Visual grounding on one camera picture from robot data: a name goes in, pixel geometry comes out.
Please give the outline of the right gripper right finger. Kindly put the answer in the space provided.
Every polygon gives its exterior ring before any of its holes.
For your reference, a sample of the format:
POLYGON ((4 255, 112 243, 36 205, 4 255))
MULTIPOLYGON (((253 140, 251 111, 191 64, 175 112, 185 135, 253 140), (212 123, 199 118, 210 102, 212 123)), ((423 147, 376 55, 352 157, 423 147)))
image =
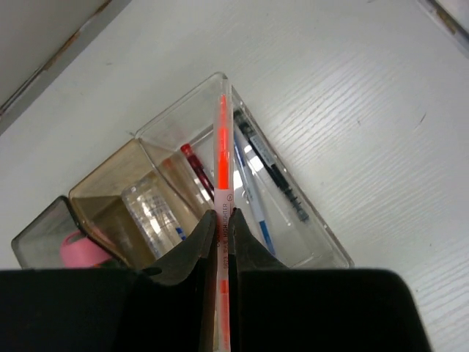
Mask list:
POLYGON ((294 269, 230 218, 233 351, 430 351, 405 281, 383 269, 294 269))

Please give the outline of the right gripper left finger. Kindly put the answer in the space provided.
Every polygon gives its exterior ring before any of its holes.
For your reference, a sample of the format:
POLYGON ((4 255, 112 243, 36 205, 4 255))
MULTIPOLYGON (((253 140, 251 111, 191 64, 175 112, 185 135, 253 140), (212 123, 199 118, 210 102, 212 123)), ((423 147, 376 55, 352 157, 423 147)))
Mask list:
POLYGON ((216 214, 142 270, 2 271, 3 351, 211 351, 216 214))

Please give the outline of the blue clear highlighter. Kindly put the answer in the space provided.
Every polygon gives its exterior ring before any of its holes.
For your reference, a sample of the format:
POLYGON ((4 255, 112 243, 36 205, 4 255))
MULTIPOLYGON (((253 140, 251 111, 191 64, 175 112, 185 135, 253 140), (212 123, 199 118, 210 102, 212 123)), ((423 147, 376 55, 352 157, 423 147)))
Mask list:
POLYGON ((270 231, 267 225, 266 215, 263 209, 261 197, 259 195, 259 189, 256 185, 256 181, 251 172, 251 169, 247 162, 247 157, 241 145, 241 132, 239 128, 234 127, 234 154, 236 158, 237 167, 239 169, 240 177, 243 182, 243 188, 246 192, 249 206, 253 214, 254 220, 258 223, 260 232, 268 251, 276 256, 276 250, 274 248, 270 231))

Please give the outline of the clear glue bottle blue cap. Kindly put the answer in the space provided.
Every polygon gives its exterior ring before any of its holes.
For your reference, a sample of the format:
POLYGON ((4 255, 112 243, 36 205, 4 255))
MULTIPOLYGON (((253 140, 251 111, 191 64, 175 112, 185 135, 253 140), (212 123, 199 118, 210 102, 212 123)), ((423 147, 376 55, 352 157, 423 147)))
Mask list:
POLYGON ((122 201, 157 258, 170 252, 187 236, 150 173, 121 193, 122 201))

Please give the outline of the black gel pen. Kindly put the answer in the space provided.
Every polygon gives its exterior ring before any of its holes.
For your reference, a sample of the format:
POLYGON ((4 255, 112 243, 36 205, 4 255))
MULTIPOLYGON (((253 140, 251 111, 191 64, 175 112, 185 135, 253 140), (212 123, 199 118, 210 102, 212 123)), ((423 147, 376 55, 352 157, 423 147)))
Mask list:
POLYGON ((261 160, 262 165, 269 174, 271 180, 284 194, 292 208, 295 210, 299 220, 303 223, 307 223, 309 221, 309 215, 301 205, 301 201, 295 195, 285 176, 283 176, 281 173, 281 170, 278 168, 274 156, 267 148, 267 145, 262 141, 260 135, 254 130, 254 127, 248 121, 247 116, 241 109, 236 109, 234 111, 234 122, 240 129, 241 134, 250 144, 256 156, 261 160))

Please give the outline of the red gel pen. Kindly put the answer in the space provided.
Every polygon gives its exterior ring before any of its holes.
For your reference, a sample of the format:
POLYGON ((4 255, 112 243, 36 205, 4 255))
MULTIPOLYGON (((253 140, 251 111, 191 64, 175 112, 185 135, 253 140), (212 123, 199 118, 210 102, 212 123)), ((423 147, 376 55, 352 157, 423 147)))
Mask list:
POLYGON ((183 144, 180 147, 180 150, 185 156, 192 170, 198 177, 204 190, 207 192, 208 196, 213 201, 215 198, 213 180, 209 172, 205 169, 204 164, 201 162, 198 155, 194 152, 192 146, 189 143, 183 144))

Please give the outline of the orange highlighter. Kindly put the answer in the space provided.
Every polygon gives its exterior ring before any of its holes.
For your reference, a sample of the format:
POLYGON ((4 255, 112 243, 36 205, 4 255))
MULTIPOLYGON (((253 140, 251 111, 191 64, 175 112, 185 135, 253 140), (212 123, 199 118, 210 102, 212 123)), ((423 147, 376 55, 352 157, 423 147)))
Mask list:
POLYGON ((222 74, 213 121, 215 175, 214 209, 217 216, 217 321, 218 348, 230 351, 229 327, 229 218, 233 208, 233 121, 231 84, 222 74))

